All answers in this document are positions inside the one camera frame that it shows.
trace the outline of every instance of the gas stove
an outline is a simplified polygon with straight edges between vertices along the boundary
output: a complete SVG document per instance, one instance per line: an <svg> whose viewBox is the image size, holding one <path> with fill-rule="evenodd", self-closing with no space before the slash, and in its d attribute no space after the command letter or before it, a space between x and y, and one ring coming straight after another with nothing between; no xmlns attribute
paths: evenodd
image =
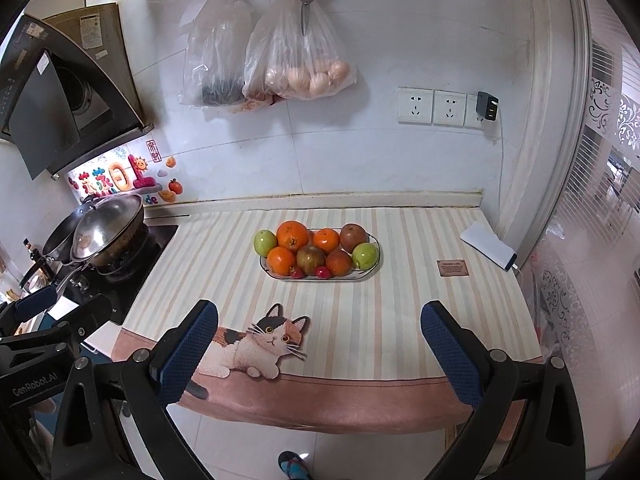
<svg viewBox="0 0 640 480"><path fill-rule="evenodd" d="M121 325L151 269L177 230L177 225L144 224L126 254L110 266L80 272L66 286L64 296L74 303L83 304L98 294L104 294L113 305L111 321ZM71 267L63 267L58 272L59 278L64 278L71 270Z"/></svg>

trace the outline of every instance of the orange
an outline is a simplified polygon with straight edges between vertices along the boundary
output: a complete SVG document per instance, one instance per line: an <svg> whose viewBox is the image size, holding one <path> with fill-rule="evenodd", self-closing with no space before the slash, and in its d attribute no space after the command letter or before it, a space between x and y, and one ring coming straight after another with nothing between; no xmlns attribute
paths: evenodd
<svg viewBox="0 0 640 480"><path fill-rule="evenodd" d="M296 266L296 257L284 247L274 247L267 254L267 265L280 276L289 276L291 269Z"/></svg>
<svg viewBox="0 0 640 480"><path fill-rule="evenodd" d="M351 267L353 267L351 257L340 250L331 252L324 264L334 276L346 276L351 272Z"/></svg>
<svg viewBox="0 0 640 480"><path fill-rule="evenodd" d="M309 231L300 222L288 220L278 227L276 232L278 245L296 254L309 243Z"/></svg>
<svg viewBox="0 0 640 480"><path fill-rule="evenodd" d="M340 235L333 229L320 229L314 234L314 245L322 249L324 254L329 254L331 251L335 251L340 245Z"/></svg>

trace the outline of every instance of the pink tablecloth border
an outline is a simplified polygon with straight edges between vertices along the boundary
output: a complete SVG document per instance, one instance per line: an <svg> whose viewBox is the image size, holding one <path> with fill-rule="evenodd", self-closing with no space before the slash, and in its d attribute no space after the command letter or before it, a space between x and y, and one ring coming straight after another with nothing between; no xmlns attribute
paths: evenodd
<svg viewBox="0 0 640 480"><path fill-rule="evenodd" d="M127 359L154 341L121 330L114 361ZM459 402L447 378L407 381L341 381L281 374L277 380L231 372L226 379L196 372L209 391L201 400L185 393L180 405L223 420L323 433L405 434L440 430L465 422L471 408ZM514 402L500 437L509 440L522 404Z"/></svg>

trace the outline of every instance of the small label tag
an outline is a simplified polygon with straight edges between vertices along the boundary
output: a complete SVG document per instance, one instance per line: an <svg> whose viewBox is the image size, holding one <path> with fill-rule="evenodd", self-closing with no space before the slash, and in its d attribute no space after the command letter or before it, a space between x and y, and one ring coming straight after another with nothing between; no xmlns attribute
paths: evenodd
<svg viewBox="0 0 640 480"><path fill-rule="evenodd" d="M31 22L29 27L27 27L27 34L29 34L32 38L40 38L41 40L43 40L44 39L42 38L43 32L44 32L44 29L37 23Z"/></svg>
<svg viewBox="0 0 640 480"><path fill-rule="evenodd" d="M440 275L445 278L469 275L464 260L438 260L438 270L440 270Z"/></svg>
<svg viewBox="0 0 640 480"><path fill-rule="evenodd" d="M47 56L46 53L42 54L42 57L38 62L38 72L40 72L40 75L42 75L42 73L44 72L44 69L46 69L48 64L49 64L49 56Z"/></svg>
<svg viewBox="0 0 640 480"><path fill-rule="evenodd" d="M80 18L80 39L82 40L82 48L85 50L102 46L100 14Z"/></svg>

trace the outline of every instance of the bottle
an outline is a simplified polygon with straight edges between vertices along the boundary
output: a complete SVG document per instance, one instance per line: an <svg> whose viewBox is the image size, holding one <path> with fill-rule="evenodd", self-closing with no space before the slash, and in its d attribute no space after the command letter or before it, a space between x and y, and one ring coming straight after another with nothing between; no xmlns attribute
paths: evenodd
<svg viewBox="0 0 640 480"><path fill-rule="evenodd" d="M55 279L56 273L53 272L53 269L51 269L47 260L42 256L42 254L40 254L40 251L37 247L34 247L30 244L27 238L25 238L22 243L29 251L29 257L31 261L40 264L40 269L44 273L44 277L49 283L51 283Z"/></svg>
<svg viewBox="0 0 640 480"><path fill-rule="evenodd" d="M27 250L29 251L29 257L31 259L32 262L37 262L40 259L40 251L38 250L38 248L32 246L29 243L29 240L27 240L27 238L25 238L22 243L24 244L24 246L27 248Z"/></svg>

